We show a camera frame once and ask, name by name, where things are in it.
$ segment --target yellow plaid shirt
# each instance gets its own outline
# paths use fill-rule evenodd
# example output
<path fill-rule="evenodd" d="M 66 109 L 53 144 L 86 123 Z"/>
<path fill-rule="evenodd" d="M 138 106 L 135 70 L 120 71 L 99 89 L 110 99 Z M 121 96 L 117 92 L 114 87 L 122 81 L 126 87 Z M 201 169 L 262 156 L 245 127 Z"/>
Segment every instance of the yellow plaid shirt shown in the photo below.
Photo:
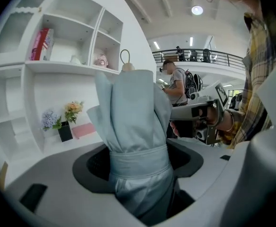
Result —
<path fill-rule="evenodd" d="M 228 109 L 233 115 L 232 132 L 219 131 L 222 142 L 232 149 L 271 126 L 257 89 L 276 66 L 276 18 L 268 13 L 264 21 L 260 21 L 245 13 L 244 20 L 250 32 L 250 42 L 243 59 L 246 81 L 242 103 L 239 111 Z"/>

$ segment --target blue flower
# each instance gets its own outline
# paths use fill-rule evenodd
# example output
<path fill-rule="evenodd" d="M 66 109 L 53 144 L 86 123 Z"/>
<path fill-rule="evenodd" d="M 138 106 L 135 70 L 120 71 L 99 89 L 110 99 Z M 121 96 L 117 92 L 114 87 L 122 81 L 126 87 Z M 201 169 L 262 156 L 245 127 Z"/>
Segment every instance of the blue flower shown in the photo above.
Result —
<path fill-rule="evenodd" d="M 53 112 L 53 110 L 48 109 L 42 114 L 41 124 L 44 131 L 51 129 L 54 125 L 56 125 L 59 115 Z"/>

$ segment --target bracelet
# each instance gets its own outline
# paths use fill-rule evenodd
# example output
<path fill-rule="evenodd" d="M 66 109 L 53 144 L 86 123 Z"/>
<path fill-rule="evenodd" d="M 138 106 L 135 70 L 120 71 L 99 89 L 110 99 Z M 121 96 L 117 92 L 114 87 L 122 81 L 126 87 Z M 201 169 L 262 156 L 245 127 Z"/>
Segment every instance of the bracelet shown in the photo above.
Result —
<path fill-rule="evenodd" d="M 232 118 L 232 126 L 231 126 L 231 128 L 230 128 L 229 130 L 227 130 L 226 132 L 230 132 L 230 131 L 233 129 L 233 115 L 232 115 L 231 112 L 229 112 L 229 113 L 230 113 L 231 118 Z"/>

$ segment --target black railing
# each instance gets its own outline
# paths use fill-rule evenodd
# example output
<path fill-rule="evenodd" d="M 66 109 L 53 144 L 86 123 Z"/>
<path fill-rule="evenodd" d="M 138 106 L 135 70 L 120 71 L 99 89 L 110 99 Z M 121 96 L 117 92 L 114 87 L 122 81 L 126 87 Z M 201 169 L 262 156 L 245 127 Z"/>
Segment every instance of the black railing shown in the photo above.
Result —
<path fill-rule="evenodd" d="M 174 49 L 156 51 L 152 54 L 156 63 L 162 63 L 166 59 L 171 61 L 195 61 L 245 70 L 245 66 L 242 62 L 243 58 L 219 51 L 210 51 L 207 49 L 181 49 L 181 51 L 178 51 L 177 49 Z"/>

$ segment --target gray t-shirt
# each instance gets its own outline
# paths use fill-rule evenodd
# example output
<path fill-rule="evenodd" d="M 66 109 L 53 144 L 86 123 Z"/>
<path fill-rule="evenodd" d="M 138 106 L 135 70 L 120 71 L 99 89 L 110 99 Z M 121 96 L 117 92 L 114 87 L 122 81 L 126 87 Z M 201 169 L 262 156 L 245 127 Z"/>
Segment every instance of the gray t-shirt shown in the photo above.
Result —
<path fill-rule="evenodd" d="M 185 75 L 184 70 L 182 70 L 182 69 L 174 70 L 174 72 L 172 73 L 171 78 L 170 78 L 170 83 L 169 83 L 170 89 L 174 89 L 177 87 L 176 82 L 175 82 L 177 80 L 182 81 L 183 84 L 185 83 L 186 75 Z M 168 94 L 168 97 L 169 97 L 171 104 L 181 104 L 181 103 L 187 102 L 187 98 L 186 98 L 185 94 L 183 94 L 182 96 L 172 96 L 172 95 Z"/>

